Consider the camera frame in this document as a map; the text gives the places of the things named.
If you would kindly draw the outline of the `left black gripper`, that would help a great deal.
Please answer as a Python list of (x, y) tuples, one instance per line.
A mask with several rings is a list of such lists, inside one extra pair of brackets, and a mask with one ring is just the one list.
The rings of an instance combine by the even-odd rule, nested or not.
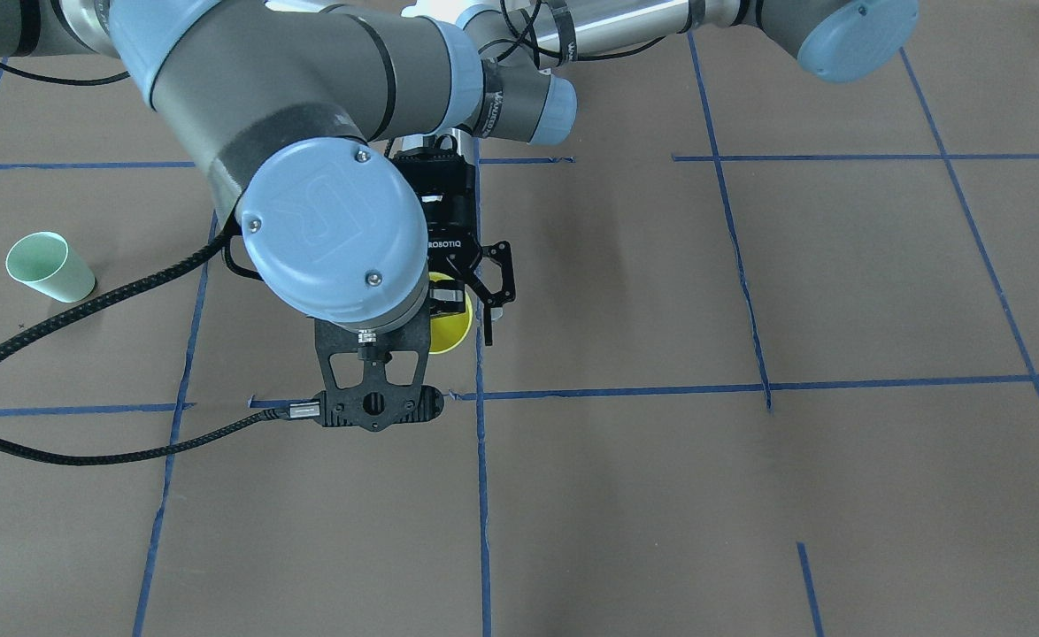
[[(508, 241), (480, 245), (474, 201), (468, 194), (419, 195), (427, 223), (427, 271), (470, 285), (481, 302), (481, 338), (494, 344), (496, 311), (516, 301), (514, 258)], [(484, 261), (495, 266), (499, 286), (491, 288), (481, 278)]]

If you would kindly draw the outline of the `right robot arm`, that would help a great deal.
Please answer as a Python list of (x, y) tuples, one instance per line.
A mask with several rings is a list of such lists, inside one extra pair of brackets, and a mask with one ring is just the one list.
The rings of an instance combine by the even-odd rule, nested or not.
[(264, 1), (0, 1), (0, 57), (63, 54), (119, 59), (282, 301), (357, 334), (426, 314), (421, 202), (369, 144), (480, 111), (487, 62), (458, 26)]

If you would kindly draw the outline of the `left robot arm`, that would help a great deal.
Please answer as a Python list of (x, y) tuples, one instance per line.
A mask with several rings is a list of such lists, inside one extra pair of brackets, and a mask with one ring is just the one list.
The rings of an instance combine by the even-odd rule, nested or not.
[[(509, 9), (507, 1), (419, 1), (406, 8), (405, 17), (429, 16), (439, 18), (443, 26), (450, 24), (463, 29), (473, 39), (478, 54), (486, 64), (486, 104), (476, 105), (470, 117), (458, 117), (454, 125), (442, 125), (438, 133), (426, 137), (405, 138), (402, 152), (395, 156), (396, 163), (410, 160), (445, 161), (468, 166), (455, 169), (457, 194), (446, 195), (445, 205), (471, 206), (473, 195), (479, 196), (480, 182), (472, 185), (471, 179), (478, 177), (484, 157), (476, 156), (473, 161), (472, 142), (479, 138), (517, 140), (531, 145), (556, 145), (567, 140), (572, 133), (577, 111), (587, 111), (585, 98), (576, 97), (576, 86), (569, 78), (555, 74), (555, 70), (572, 65), (612, 64), (612, 60), (632, 59), (641, 56), (650, 48), (665, 39), (686, 39), (686, 36), (705, 25), (731, 28), (743, 26), (757, 29), (767, 39), (774, 42), (785, 51), (800, 68), (827, 83), (851, 83), (865, 77), (877, 68), (888, 62), (900, 45), (911, 36), (913, 26), (920, 19), (920, 1), (524, 1), (523, 8)], [(514, 88), (506, 87), (507, 78), (512, 78)], [(535, 92), (528, 96), (520, 92), (520, 80), (535, 81)], [(639, 134), (635, 139), (644, 140), (651, 122), (666, 120), (672, 114), (668, 101), (661, 92), (650, 92), (649, 82), (641, 83), (634, 78), (621, 78), (617, 86), (607, 90), (613, 97), (629, 98), (636, 108), (632, 113), (622, 112), (622, 120), (604, 120), (600, 126), (585, 127), (584, 133), (601, 133), (610, 145), (614, 140), (625, 145), (630, 133)], [(743, 257), (735, 238), (735, 223), (726, 178), (715, 133), (712, 131), (711, 113), (705, 106), (705, 125), (709, 128), (710, 145), (713, 157), (710, 163), (717, 172), (721, 205), (729, 233), (745, 310), (749, 313), (751, 339), (760, 350), (757, 315), (751, 308), (749, 282), (743, 269)], [(549, 186), (531, 184), (532, 205), (551, 203), (551, 210), (541, 213), (553, 217), (558, 225), (548, 225), (547, 239), (561, 239), (559, 230), (575, 228), (587, 218), (594, 233), (576, 241), (563, 243), (561, 254), (567, 249), (583, 249), (581, 239), (600, 239), (592, 251), (609, 249), (613, 238), (622, 229), (633, 233), (630, 239), (645, 238), (646, 225), (661, 225), (662, 230), (684, 228), (669, 219), (670, 212), (665, 201), (652, 197), (660, 194), (658, 187), (646, 184), (648, 174), (627, 172), (621, 179), (600, 182), (593, 187), (572, 187), (555, 190)], [(649, 201), (636, 202), (633, 210), (627, 207), (625, 220), (617, 218), (618, 205), (634, 204), (633, 196), (645, 196)], [(507, 303), (515, 301), (514, 266), (509, 243), (491, 245), (473, 244), (467, 258), (458, 259), (456, 243), (452, 247), (439, 247), (436, 243), (430, 254), (439, 254), (438, 265), (431, 265), (438, 272), (447, 272), (467, 283), (481, 302), (481, 338), (484, 348), (492, 346), (494, 325), (504, 312)], [(491, 259), (502, 274), (502, 290), (490, 293), (479, 278), (473, 275), (473, 266), (480, 258)]]

